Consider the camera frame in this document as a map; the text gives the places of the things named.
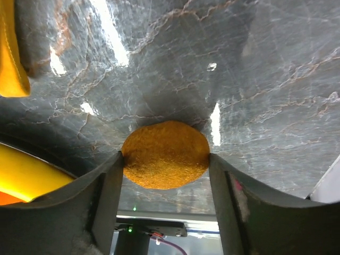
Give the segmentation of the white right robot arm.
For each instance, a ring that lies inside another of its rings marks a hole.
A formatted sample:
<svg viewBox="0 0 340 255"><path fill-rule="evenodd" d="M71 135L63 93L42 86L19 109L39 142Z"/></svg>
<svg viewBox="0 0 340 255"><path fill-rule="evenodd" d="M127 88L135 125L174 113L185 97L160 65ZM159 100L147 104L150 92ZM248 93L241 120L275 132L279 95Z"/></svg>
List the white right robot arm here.
<svg viewBox="0 0 340 255"><path fill-rule="evenodd" d="M150 240L218 233L223 254L339 254L339 161L305 198L278 191L215 154L215 216L118 212L123 157L32 202L1 206L1 254L147 254Z"/></svg>

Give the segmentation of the fake orange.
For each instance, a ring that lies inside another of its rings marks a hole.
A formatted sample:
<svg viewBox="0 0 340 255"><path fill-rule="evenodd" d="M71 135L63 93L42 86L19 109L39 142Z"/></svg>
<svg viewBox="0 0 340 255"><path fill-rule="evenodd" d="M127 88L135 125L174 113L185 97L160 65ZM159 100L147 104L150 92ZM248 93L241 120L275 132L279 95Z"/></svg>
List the fake orange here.
<svg viewBox="0 0 340 255"><path fill-rule="evenodd" d="M12 196L10 194L0 192L0 206L10 205L14 203L25 202L24 200Z"/></svg>

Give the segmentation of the brown fake kiwi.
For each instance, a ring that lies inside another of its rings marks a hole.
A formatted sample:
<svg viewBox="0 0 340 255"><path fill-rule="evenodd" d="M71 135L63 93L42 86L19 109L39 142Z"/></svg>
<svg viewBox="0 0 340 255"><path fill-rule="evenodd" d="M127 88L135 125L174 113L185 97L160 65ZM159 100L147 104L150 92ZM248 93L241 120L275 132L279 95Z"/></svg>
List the brown fake kiwi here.
<svg viewBox="0 0 340 255"><path fill-rule="evenodd" d="M209 165L210 147L195 128L178 121L143 126L122 146L124 175L146 189L177 189L199 179Z"/></svg>

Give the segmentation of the yellow fake banana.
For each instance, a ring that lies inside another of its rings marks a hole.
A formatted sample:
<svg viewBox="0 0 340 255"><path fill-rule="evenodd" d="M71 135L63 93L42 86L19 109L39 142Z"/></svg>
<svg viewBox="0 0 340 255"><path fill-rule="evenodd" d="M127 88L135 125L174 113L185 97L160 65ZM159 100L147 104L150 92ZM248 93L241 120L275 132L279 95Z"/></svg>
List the yellow fake banana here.
<svg viewBox="0 0 340 255"><path fill-rule="evenodd" d="M55 166L1 144L1 192L30 202L74 181Z"/></svg>

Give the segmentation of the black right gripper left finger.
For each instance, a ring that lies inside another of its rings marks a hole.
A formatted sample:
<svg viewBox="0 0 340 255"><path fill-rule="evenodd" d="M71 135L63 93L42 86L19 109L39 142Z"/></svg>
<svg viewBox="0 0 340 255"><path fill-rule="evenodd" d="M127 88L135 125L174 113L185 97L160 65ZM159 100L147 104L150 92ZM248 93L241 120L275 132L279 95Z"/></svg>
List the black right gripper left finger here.
<svg viewBox="0 0 340 255"><path fill-rule="evenodd" d="M1 206L1 254L109 254L123 165L118 152L32 202Z"/></svg>

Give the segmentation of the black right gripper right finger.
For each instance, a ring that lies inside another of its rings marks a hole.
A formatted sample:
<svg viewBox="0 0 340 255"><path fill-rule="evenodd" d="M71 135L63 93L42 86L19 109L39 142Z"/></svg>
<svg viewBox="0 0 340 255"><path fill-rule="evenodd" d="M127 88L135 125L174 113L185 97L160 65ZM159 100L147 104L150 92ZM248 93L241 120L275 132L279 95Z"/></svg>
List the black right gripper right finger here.
<svg viewBox="0 0 340 255"><path fill-rule="evenodd" d="M339 254L339 202L281 192L216 154L209 177L224 254Z"/></svg>

